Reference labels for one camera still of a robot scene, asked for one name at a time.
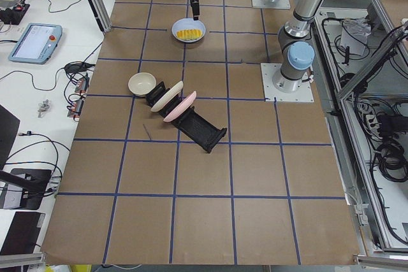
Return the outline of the light blue plate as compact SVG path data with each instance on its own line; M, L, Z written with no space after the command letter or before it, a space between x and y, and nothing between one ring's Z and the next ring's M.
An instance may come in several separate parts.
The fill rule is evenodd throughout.
M200 20L182 18L173 24L171 32L178 41L194 43L204 37L206 27Z

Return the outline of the cream plate in rack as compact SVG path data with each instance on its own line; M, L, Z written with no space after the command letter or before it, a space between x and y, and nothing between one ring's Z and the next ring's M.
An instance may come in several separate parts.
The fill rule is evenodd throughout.
M168 92L166 92L151 108L151 112L159 112L183 89L183 81L176 83Z

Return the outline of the pink plate in rack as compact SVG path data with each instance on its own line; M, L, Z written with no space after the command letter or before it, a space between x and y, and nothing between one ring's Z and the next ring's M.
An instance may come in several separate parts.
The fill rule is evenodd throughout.
M171 122L176 118L180 117L183 112L185 112L196 99L196 91L190 93L184 100L182 100L174 109L172 109L167 116L163 119L164 122Z

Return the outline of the cream bowl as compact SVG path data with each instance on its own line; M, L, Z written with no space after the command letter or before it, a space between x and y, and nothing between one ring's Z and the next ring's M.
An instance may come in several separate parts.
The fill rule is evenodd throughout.
M156 78L150 73L137 73L129 79L127 85L131 93L144 97L156 86Z

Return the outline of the black dish rack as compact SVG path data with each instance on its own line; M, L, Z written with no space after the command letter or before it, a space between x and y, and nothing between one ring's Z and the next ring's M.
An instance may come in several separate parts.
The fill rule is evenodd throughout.
M170 89L167 89L163 82L160 82L145 96L147 104L150 107L153 107L153 105L169 90ZM181 98L178 94L162 110L156 113L160 114L164 119L165 116L167 116L167 114L169 114L169 112L171 112L172 109L184 99L185 98ZM227 132L226 128L218 129L205 120L201 115L197 114L193 105L183 112L180 117L169 123L193 140L197 145L202 147L207 153L212 151Z

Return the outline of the blue teach pendant tablet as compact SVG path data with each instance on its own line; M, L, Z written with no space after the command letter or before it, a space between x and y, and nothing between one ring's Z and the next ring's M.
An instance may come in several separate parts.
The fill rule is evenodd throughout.
M12 62L44 64L57 48L62 26L30 23L8 56Z

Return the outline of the black monitor stand base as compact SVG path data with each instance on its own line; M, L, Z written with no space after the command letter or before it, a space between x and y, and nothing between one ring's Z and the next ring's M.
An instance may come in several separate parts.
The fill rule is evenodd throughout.
M1 171L6 185L1 191L1 208L5 210L37 210L46 194L52 171L49 169L14 168Z

